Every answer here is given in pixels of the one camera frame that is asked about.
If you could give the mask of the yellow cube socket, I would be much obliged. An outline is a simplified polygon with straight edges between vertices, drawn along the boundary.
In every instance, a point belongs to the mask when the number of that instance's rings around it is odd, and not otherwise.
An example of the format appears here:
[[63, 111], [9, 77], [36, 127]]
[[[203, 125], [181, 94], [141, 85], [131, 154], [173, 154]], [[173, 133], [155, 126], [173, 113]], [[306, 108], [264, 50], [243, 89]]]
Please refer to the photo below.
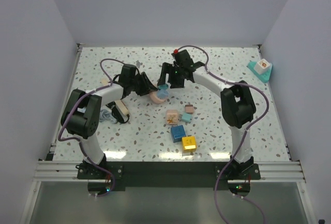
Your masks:
[[194, 136], [182, 137], [183, 153], [193, 153], [197, 149], [197, 143]]

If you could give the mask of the pink cube plug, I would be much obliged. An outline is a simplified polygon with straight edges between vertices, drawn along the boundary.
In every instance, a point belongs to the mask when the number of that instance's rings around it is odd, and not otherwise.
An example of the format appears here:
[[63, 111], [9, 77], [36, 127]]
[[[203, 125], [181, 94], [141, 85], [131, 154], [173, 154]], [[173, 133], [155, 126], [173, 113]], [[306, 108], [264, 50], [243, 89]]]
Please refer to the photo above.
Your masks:
[[165, 118], [168, 125], [177, 125], [179, 120], [179, 112], [177, 110], [167, 110]]

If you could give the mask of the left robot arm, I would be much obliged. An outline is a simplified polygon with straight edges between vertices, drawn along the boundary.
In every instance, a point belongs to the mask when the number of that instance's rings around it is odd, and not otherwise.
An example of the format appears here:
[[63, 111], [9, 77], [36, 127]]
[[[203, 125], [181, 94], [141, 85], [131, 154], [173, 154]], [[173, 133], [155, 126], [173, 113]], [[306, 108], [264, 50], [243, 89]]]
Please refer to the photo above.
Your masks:
[[61, 142], [78, 141], [85, 161], [91, 164], [89, 173], [94, 178], [103, 178], [107, 173], [107, 166], [103, 163], [106, 156], [96, 135], [101, 108], [124, 99], [132, 92], [144, 96], [157, 90], [146, 73], [139, 72], [135, 65], [123, 64], [117, 81], [110, 80], [106, 86], [90, 92], [79, 89], [71, 92], [62, 114], [62, 127], [57, 139]]

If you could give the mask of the blue small plug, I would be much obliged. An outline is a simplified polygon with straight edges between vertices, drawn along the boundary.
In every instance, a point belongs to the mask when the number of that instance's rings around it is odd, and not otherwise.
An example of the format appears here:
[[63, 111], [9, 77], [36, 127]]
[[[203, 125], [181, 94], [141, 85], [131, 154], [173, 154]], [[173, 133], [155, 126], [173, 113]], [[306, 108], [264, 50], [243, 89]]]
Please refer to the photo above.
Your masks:
[[167, 99], [169, 96], [169, 92], [166, 89], [160, 89], [157, 91], [157, 97], [161, 100]]

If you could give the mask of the teal triangular socket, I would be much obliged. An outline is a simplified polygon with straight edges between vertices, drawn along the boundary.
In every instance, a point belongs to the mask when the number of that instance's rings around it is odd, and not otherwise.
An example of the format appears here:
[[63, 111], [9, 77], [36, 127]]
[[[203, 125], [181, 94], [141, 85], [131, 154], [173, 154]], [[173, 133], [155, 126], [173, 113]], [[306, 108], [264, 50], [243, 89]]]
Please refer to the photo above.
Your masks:
[[254, 70], [254, 66], [255, 66], [256, 62], [254, 61], [250, 61], [247, 65], [247, 67], [250, 69], [250, 71], [263, 83], [267, 83], [270, 79], [270, 75], [271, 75], [271, 71], [273, 68], [273, 65], [271, 64], [271, 68], [264, 74], [258, 74], [255, 70]]

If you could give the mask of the white cube plug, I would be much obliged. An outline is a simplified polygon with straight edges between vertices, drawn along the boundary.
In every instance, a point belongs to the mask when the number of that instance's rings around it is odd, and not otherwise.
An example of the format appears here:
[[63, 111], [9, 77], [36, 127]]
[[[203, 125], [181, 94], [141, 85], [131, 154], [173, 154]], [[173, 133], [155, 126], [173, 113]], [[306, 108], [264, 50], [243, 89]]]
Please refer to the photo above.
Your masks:
[[258, 74], [264, 74], [271, 68], [271, 64], [266, 59], [261, 59], [258, 62], [256, 62], [254, 66], [254, 70]]

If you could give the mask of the pink small plug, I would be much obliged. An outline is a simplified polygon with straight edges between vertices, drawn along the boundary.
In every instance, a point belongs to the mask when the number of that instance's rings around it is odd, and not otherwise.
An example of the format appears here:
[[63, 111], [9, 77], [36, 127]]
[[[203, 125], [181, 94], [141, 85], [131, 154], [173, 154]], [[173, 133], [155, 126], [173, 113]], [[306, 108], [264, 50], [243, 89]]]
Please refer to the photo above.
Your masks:
[[194, 106], [192, 104], [185, 105], [185, 112], [188, 114], [193, 114], [195, 111]]

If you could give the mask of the teal small plug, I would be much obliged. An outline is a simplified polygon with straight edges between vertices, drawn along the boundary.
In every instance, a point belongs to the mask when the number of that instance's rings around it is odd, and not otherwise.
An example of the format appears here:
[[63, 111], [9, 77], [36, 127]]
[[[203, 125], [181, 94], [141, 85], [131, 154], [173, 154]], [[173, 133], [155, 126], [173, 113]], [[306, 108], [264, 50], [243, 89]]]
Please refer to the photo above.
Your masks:
[[181, 115], [180, 120], [182, 122], [185, 122], [185, 123], [191, 123], [191, 121], [192, 121], [192, 114], [190, 114], [190, 113], [183, 113]]

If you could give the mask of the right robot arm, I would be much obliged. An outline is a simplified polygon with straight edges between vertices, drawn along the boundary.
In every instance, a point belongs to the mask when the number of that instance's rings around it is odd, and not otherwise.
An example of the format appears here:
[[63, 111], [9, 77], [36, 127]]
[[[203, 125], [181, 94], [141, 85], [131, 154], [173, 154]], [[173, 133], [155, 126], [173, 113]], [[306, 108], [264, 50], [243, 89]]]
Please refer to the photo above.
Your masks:
[[194, 62], [187, 50], [175, 50], [172, 56], [171, 64], [162, 64], [158, 85], [169, 83], [170, 88], [183, 88], [185, 81], [191, 81], [220, 97], [222, 118], [232, 135], [229, 170], [234, 178], [243, 178], [254, 163], [249, 127], [256, 107], [248, 85], [245, 81], [217, 78], [207, 69], [207, 62]]

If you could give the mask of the pink round socket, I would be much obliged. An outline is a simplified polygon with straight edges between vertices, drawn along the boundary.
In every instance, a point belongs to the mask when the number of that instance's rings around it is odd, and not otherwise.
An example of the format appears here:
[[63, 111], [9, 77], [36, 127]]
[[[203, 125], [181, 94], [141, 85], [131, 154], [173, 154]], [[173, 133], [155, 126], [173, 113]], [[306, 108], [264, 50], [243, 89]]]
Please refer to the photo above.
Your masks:
[[164, 99], [159, 98], [157, 96], [157, 92], [150, 92], [149, 97], [150, 97], [151, 101], [154, 102], [155, 104], [162, 104], [163, 102], [165, 102], [167, 100], [167, 97]]

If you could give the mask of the blue cube plug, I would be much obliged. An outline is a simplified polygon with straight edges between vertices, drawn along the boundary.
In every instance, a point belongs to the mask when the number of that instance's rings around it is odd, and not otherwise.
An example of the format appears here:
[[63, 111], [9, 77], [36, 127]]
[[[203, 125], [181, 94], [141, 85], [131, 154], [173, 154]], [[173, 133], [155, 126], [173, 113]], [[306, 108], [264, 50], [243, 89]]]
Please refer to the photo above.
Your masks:
[[186, 132], [183, 125], [172, 126], [170, 129], [170, 134], [173, 143], [181, 142], [182, 138], [186, 136]]

